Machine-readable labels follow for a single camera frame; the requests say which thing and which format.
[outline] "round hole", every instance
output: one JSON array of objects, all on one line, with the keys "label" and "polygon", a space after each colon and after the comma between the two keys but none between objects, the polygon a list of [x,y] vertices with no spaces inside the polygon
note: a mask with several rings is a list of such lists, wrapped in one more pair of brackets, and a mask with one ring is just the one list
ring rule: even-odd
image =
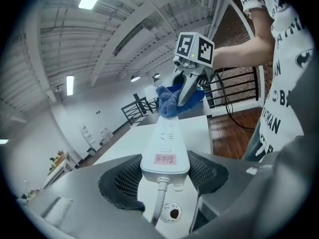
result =
[{"label": "round hole", "polygon": [[171,212],[170,212],[170,216],[171,216],[173,219],[177,219],[178,214],[179,214],[178,209],[171,210]]}]

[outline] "metal railing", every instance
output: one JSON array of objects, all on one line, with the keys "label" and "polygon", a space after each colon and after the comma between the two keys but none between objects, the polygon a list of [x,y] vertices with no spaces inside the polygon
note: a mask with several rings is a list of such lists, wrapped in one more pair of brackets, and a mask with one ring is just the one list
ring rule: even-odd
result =
[{"label": "metal railing", "polygon": [[147,116],[147,111],[151,113],[158,111],[158,101],[148,102],[146,98],[136,100],[121,108],[128,122],[133,125],[139,123],[140,118]]},{"label": "metal railing", "polygon": [[[220,68],[214,71],[214,74],[212,75],[212,79],[217,78],[217,80],[213,80],[211,81],[209,84],[206,84],[204,86],[204,91],[205,91],[205,95],[209,104],[210,108],[215,108],[215,107],[221,107],[221,106],[225,106],[225,103],[223,102],[225,97],[229,97],[229,96],[234,96],[237,94],[241,94],[241,93],[245,93],[245,92],[249,92],[249,91],[254,91],[254,95],[250,95],[248,97],[244,97],[244,98],[238,98],[238,99],[233,99],[232,101],[229,101],[228,103],[236,103],[236,102],[240,102],[240,101],[244,101],[244,100],[248,100],[248,99],[255,99],[256,101],[258,101],[259,98],[259,89],[258,89],[258,78],[257,78],[257,72],[256,72],[256,67],[252,67],[252,71],[251,72],[246,72],[246,73],[242,73],[242,74],[237,74],[234,76],[229,76],[229,77],[225,77],[225,78],[220,78],[219,73],[222,73],[223,71],[229,71],[229,70],[233,70],[236,68]],[[247,81],[242,81],[236,84],[232,84],[232,85],[228,85],[224,87],[224,81],[229,80],[229,79],[234,79],[234,78],[240,78],[241,76],[245,76],[245,75],[253,75],[253,79],[252,80],[247,80]],[[214,83],[219,83],[220,84],[220,88],[214,89],[212,90],[210,85],[214,84]],[[217,96],[214,97],[213,96],[213,92],[217,92],[217,91],[223,91],[226,89],[231,89],[240,85],[245,85],[245,84],[249,84],[249,83],[254,83],[254,87],[247,87],[244,90],[240,90],[240,91],[234,91],[234,92],[230,92],[229,94],[226,94],[226,96],[223,94],[222,96]],[[220,104],[216,104],[215,100],[217,99],[221,99],[222,102]]]}]

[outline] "cable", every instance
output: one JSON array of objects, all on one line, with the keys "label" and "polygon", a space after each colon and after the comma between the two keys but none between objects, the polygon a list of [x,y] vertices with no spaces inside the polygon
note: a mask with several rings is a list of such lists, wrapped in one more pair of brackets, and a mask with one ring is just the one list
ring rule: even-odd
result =
[{"label": "cable", "polygon": [[[233,105],[232,105],[232,103],[229,101],[228,96],[226,95],[224,83],[223,83],[222,80],[221,80],[221,76],[219,76],[219,75],[217,74],[217,78],[218,78],[218,80],[219,80],[220,86],[221,86],[222,91],[223,91],[223,94],[224,94],[225,107],[226,107],[226,111],[227,111],[228,116],[232,119],[232,121],[233,121],[236,125],[238,125],[239,127],[241,127],[243,130],[245,130],[246,132],[249,132],[249,133],[253,133],[253,132],[255,131],[254,128],[247,127],[247,126],[242,126],[241,124],[239,124],[239,123],[233,118],[233,112],[234,112]],[[228,100],[228,102],[229,102],[230,105],[231,105],[231,109],[232,109],[231,112],[230,112],[230,109],[229,109],[229,105],[228,105],[227,100]]]},{"label": "cable", "polygon": [[163,208],[165,194],[167,191],[167,185],[169,184],[169,179],[160,178],[158,179],[158,183],[159,183],[159,194],[158,194],[158,198],[156,199],[155,208],[154,208],[153,216],[151,219],[151,223],[153,224],[154,227],[156,227],[156,224],[158,223],[160,219],[160,213]]}]

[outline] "white wall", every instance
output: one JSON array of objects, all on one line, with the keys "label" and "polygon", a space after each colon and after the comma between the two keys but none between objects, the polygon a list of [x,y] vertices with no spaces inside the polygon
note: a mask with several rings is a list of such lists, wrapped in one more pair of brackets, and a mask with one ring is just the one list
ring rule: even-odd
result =
[{"label": "white wall", "polygon": [[30,121],[4,146],[4,170],[14,194],[20,197],[31,188],[41,188],[59,150],[74,154],[58,128],[51,110]]},{"label": "white wall", "polygon": [[140,98],[145,97],[144,88],[151,83],[148,77],[141,77],[133,83],[126,79],[103,85],[75,93],[63,101],[63,106],[80,126],[85,125],[92,137],[100,142],[100,132],[104,128],[115,131],[127,121],[121,108],[135,101],[134,93]]}]

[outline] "blue cloth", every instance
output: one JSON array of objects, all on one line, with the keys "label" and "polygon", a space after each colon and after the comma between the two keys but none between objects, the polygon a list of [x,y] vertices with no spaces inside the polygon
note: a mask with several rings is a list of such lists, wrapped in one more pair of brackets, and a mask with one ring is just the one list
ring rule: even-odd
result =
[{"label": "blue cloth", "polygon": [[191,98],[182,107],[177,106],[178,96],[181,92],[183,84],[164,87],[160,86],[156,90],[159,96],[159,114],[162,117],[169,118],[177,116],[178,114],[195,107],[200,101],[203,100],[205,93],[203,90],[196,90]]}]

